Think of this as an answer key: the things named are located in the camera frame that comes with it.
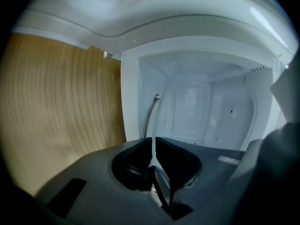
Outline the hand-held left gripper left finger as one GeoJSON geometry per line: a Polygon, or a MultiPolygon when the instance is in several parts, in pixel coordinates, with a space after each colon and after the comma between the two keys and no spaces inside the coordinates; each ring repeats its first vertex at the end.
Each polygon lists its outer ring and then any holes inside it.
{"type": "Polygon", "coordinates": [[[49,180],[36,199],[68,224],[166,225],[171,216],[147,179],[151,159],[151,138],[92,152],[49,180]]]}

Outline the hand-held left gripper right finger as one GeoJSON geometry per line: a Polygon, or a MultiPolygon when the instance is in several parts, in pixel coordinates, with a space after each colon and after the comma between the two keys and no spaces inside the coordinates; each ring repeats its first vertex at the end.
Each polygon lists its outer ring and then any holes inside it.
{"type": "Polygon", "coordinates": [[[156,137],[156,225],[230,225],[241,197],[240,150],[156,137]]]}

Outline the round glass turntable plate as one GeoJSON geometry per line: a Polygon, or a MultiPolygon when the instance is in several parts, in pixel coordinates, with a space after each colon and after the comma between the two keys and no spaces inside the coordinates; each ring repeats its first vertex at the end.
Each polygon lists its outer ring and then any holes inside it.
{"type": "Polygon", "coordinates": [[[156,105],[156,103],[161,99],[161,96],[159,94],[156,94],[153,98],[153,101],[150,105],[150,108],[148,110],[147,116],[146,116],[146,121],[145,121],[145,126],[144,126],[144,131],[143,131],[143,137],[147,138],[147,132],[148,132],[148,127],[149,127],[149,123],[150,123],[150,118],[152,115],[152,112],[154,110],[154,107],[156,105]]]}

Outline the white microwave oven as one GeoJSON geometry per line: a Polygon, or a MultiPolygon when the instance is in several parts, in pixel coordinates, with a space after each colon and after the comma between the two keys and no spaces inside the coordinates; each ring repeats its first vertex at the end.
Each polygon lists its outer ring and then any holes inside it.
{"type": "Polygon", "coordinates": [[[245,150],[282,115],[270,91],[300,48],[276,0],[32,0],[13,32],[121,62],[126,139],[245,150]]]}

